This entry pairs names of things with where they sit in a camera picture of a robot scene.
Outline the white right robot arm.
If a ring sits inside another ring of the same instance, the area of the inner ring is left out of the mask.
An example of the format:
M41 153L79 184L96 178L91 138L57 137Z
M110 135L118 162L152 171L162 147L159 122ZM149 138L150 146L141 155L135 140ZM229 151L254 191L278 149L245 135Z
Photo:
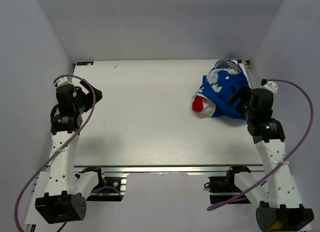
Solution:
M282 124L272 117L276 92L275 83L255 89L242 85L229 99L228 105L237 103L236 111L246 118L265 176L258 182L249 171L241 170L228 176L225 184L233 192L243 191L256 206L255 218L262 232L299 232L313 221L314 213L303 206L286 159Z

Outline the blue white red jacket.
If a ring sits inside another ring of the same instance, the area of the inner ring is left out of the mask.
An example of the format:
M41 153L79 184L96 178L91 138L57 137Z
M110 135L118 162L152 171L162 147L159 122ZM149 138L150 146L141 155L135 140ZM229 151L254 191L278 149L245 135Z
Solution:
M235 59L220 59L207 75L191 100L191 109L204 117L227 116L244 120L245 117L228 105L230 97L242 86L249 86L247 77Z

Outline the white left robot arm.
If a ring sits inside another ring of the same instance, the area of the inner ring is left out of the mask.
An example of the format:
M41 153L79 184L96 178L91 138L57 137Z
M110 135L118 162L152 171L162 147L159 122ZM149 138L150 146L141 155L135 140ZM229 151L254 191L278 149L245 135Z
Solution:
M74 85L66 76L54 81L57 105L50 115L49 179L44 195L35 200L35 209L48 224L82 221L87 213L87 198L106 185L100 166L74 171L80 132L87 124L82 115L92 113L103 97L100 90L87 82L79 83Z

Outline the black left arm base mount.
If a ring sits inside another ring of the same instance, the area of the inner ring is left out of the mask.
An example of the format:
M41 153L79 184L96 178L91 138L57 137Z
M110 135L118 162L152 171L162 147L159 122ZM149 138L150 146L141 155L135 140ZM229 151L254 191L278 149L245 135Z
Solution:
M98 177L98 184L92 189L87 202L121 202L123 199L121 182L119 176L107 176L100 166L89 166L84 168L82 173L95 172Z

